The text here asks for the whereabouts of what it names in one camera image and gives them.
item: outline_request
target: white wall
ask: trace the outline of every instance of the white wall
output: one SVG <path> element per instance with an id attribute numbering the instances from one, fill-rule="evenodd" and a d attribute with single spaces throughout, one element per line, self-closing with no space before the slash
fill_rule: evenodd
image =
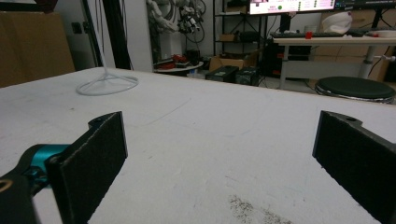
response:
<path id="1" fill-rule="evenodd" d="M 96 27 L 96 9 L 100 15 L 99 6 L 95 6 L 95 0 L 89 0 L 92 20 Z M 149 44 L 149 28 L 146 11 L 146 1 L 125 1 L 127 29 L 128 29 L 128 51 L 134 69 L 137 71 L 152 71 L 151 50 Z M 82 24 L 85 21 L 82 13 L 80 0 L 58 0 L 55 11 L 61 13 L 64 19 L 64 29 L 66 31 L 69 46 L 75 61 L 76 68 L 84 69 L 94 67 L 92 59 L 92 49 L 88 36 L 75 35 L 71 28 L 71 22 L 77 21 Z M 104 44 L 106 65 L 115 67 L 113 52 L 106 26 L 106 15 L 102 8 L 102 23 L 96 27 L 99 32 L 98 39 Z"/>

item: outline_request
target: keyboard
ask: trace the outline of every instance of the keyboard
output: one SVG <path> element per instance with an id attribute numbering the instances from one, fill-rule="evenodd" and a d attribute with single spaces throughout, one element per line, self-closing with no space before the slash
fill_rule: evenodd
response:
<path id="1" fill-rule="evenodd" d="M 271 34 L 273 38 L 305 38 L 305 34 L 303 33 L 273 33 Z M 312 37 L 342 37 L 344 35 L 338 34 L 336 32 L 320 32 L 313 33 Z"/>
<path id="2" fill-rule="evenodd" d="M 346 34 L 352 36 L 364 36 L 364 35 L 372 35 L 375 31 L 384 31 L 384 30 L 396 30 L 396 26 L 387 26 L 387 27 L 363 27 L 363 28 L 350 28 Z"/>

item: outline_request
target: metal shelving unit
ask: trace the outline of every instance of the metal shelving unit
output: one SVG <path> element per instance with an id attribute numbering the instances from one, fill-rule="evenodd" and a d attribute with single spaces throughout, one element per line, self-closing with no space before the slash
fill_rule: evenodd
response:
<path id="1" fill-rule="evenodd" d="M 259 49 L 265 42 L 264 40 L 267 38 L 265 32 L 262 34 L 262 31 L 266 30 L 267 17 L 248 14 L 220 14 L 220 12 L 226 11 L 226 2 L 227 0 L 221 0 L 221 11 L 219 11 L 216 7 L 217 1 L 213 1 L 213 54 L 216 55 L 218 53 L 218 49 L 221 49 L 220 53 L 223 53 L 226 48 L 225 45 L 242 45 L 242 53 L 245 53 L 245 45 L 256 45 L 256 48 Z M 229 23 L 231 24 L 230 27 L 232 28 L 226 27 L 226 24 Z M 241 42 L 239 40 L 220 41 L 218 37 L 219 29 L 221 30 L 222 34 L 233 34 L 234 32 L 238 31 L 238 29 L 240 32 L 254 31 L 259 33 L 259 38 L 254 42 Z"/>

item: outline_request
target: white table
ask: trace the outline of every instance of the white table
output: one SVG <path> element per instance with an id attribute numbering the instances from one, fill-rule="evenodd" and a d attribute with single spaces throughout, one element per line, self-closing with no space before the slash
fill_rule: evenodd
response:
<path id="1" fill-rule="evenodd" d="M 321 110 L 396 142 L 396 106 L 110 71 L 140 83 L 114 95 L 76 94 L 103 73 L 94 68 L 0 89 L 0 175 L 28 147 L 70 144 L 89 120 L 122 111 L 129 157 L 90 223 L 263 223 L 269 214 L 284 221 L 270 223 L 378 223 L 312 149 Z M 35 205 L 42 223 L 61 222 L 50 189 Z"/>
<path id="2" fill-rule="evenodd" d="M 381 37 L 317 37 L 274 38 L 274 43 L 285 46 L 280 75 L 280 89 L 285 86 L 286 77 L 316 78 L 321 77 L 362 77 L 367 78 L 373 64 L 375 47 L 396 46 L 396 38 Z M 335 63 L 312 61 L 289 61 L 289 46 L 368 46 L 362 63 Z"/>

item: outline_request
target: cable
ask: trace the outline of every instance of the cable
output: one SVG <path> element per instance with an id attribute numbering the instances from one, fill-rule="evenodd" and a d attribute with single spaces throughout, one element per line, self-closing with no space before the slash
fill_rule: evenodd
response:
<path id="1" fill-rule="evenodd" d="M 166 14 L 166 16 L 163 18 L 166 19 L 167 21 L 170 21 L 172 19 L 172 22 L 175 22 L 176 13 L 177 13 L 175 3 L 172 0 L 168 0 L 168 2 L 171 5 L 171 7 L 168 14 Z"/>
<path id="2" fill-rule="evenodd" d="M 93 27 L 93 30 L 94 30 L 96 36 L 99 36 L 98 31 L 95 27 Z M 102 40 L 97 39 L 97 42 L 98 42 L 98 45 L 102 44 L 101 43 Z M 108 94 L 113 94 L 113 93 L 117 93 L 117 92 L 121 92 L 121 91 L 128 91 L 131 88 L 133 88 L 139 84 L 139 80 L 136 77 L 122 77 L 122 76 L 118 76 L 118 75 L 109 73 L 107 70 L 105 54 L 101 49 L 99 49 L 99 51 L 100 51 L 103 66 L 105 69 L 105 73 L 102 74 L 100 77 L 94 79 L 93 81 L 83 83 L 83 84 L 77 86 L 76 92 L 78 94 L 89 95 L 89 96 L 108 95 Z M 112 79 L 126 81 L 129 85 L 116 84 L 116 83 L 109 82 L 109 80 L 112 80 Z M 110 88 L 113 88 L 113 90 L 103 91 L 104 87 L 110 87 Z"/>
<path id="3" fill-rule="evenodd" d="M 305 86 L 306 86 L 307 88 L 311 89 L 312 91 L 316 91 L 315 88 L 312 88 L 312 87 L 309 85 L 308 80 L 309 80 L 309 79 L 307 79 L 307 78 L 304 79 Z"/>
<path id="4" fill-rule="evenodd" d="M 120 0 L 102 0 L 102 4 L 106 13 L 107 30 L 113 50 L 114 63 L 117 68 L 130 70 L 131 58 L 126 46 Z"/>
<path id="5" fill-rule="evenodd" d="M 121 16 L 123 17 L 123 27 L 125 31 L 125 46 L 128 51 L 128 23 L 126 20 L 125 0 L 121 0 L 121 7 L 122 7 Z M 129 65 L 131 65 L 131 69 L 134 70 L 134 65 L 132 64 L 131 57 L 129 57 Z"/>
<path id="6" fill-rule="evenodd" d="M 101 4 L 100 0 L 95 1 L 95 14 L 96 14 L 96 27 L 98 30 L 100 30 L 101 38 L 104 39 L 102 4 Z M 100 46 L 100 47 L 102 47 L 102 51 L 105 52 L 105 45 L 104 45 L 103 41 L 102 41 L 102 46 Z"/>
<path id="7" fill-rule="evenodd" d="M 380 17 L 380 20 L 381 20 L 381 21 L 384 21 L 384 20 L 382 19 L 382 15 L 384 15 L 384 13 L 386 13 L 388 10 L 389 10 L 389 9 L 386 9 L 385 11 L 383 11 L 383 12 L 381 13 L 381 17 Z M 373 23 L 370 22 L 370 23 L 364 24 L 363 26 L 360 26 L 360 27 L 358 27 L 358 28 L 364 28 L 364 27 L 369 26 L 369 25 L 371 25 L 371 24 L 373 24 Z"/>
<path id="8" fill-rule="evenodd" d="M 340 55 L 341 49 L 343 48 L 343 46 L 340 46 L 340 49 L 337 51 L 337 54 L 335 55 L 335 61 L 337 62 L 338 59 L 338 55 Z"/>
<path id="9" fill-rule="evenodd" d="M 387 50 L 385 50 L 384 55 L 387 53 L 388 50 L 389 50 L 389 47 L 387 47 Z M 370 69 L 370 72 L 369 72 L 368 77 L 371 75 L 371 73 L 373 72 L 373 69 L 375 68 L 375 66 L 376 66 L 377 64 L 379 64 L 379 62 L 381 62 L 381 59 L 379 59 L 379 60 L 372 66 L 372 68 Z"/>
<path id="10" fill-rule="evenodd" d="M 265 76 L 262 77 L 262 79 L 259 81 L 259 84 L 257 84 L 257 86 L 260 86 L 260 84 L 262 84 L 262 82 L 264 83 L 264 87 L 265 87 L 265 88 L 268 88 L 267 82 L 265 81 Z"/>
<path id="11" fill-rule="evenodd" d="M 204 6 L 204 10 L 201 11 L 201 15 L 204 15 L 204 14 L 206 13 L 206 4 L 205 4 L 205 2 L 204 2 L 203 0 L 200 0 L 199 2 L 201 2 L 202 5 Z M 195 6 L 196 6 L 196 8 L 200 8 L 200 7 L 198 6 L 198 3 L 197 3 L 196 0 L 195 0 Z"/>
<path id="12" fill-rule="evenodd" d="M 384 21 L 384 19 L 381 17 L 381 21 L 384 22 L 388 27 L 392 27 L 389 23 L 387 23 L 386 21 Z"/>
<path id="13" fill-rule="evenodd" d="M 290 22 L 291 19 L 293 19 L 294 17 L 296 17 L 297 14 L 293 15 L 292 17 L 290 17 L 290 19 L 288 21 L 284 21 L 282 24 L 279 25 L 279 27 L 277 27 L 277 29 L 274 31 L 274 33 L 276 33 L 276 31 L 278 31 L 280 29 L 280 27 L 284 26 L 286 23 Z"/>
<path id="14" fill-rule="evenodd" d="M 204 41 L 204 39 L 205 39 L 205 29 L 204 28 L 201 28 L 201 31 L 202 31 L 202 37 L 201 37 L 201 39 L 200 40 L 196 40 L 196 32 L 194 32 L 192 35 L 193 35 L 193 37 L 194 37 L 194 40 L 191 40 L 189 37 L 188 37 L 188 34 L 184 34 L 184 36 L 186 36 L 186 38 L 190 41 L 190 42 L 192 42 L 192 43 L 195 43 L 195 44 L 198 44 L 198 43 L 201 43 L 202 41 Z"/>
<path id="15" fill-rule="evenodd" d="M 272 24 L 272 25 L 271 25 L 271 27 L 268 29 L 267 36 L 270 34 L 270 31 L 271 31 L 271 29 L 274 27 L 274 25 L 275 25 L 275 22 L 276 22 L 276 19 L 277 19 L 277 16 L 275 16 L 275 19 L 274 19 L 274 22 L 273 22 L 273 24 Z"/>

